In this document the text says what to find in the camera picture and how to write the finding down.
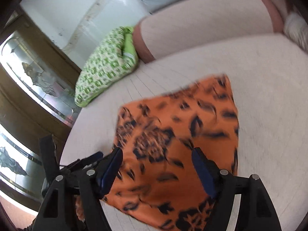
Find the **person's left hand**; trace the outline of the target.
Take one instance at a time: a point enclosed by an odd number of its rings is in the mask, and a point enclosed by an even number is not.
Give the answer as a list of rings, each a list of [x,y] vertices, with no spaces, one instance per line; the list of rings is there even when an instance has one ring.
[[[84,209],[83,209],[83,206],[82,206],[82,200],[81,200],[80,196],[76,197],[75,208],[76,208],[77,218],[80,221],[84,222],[85,221],[85,215],[84,215]]]

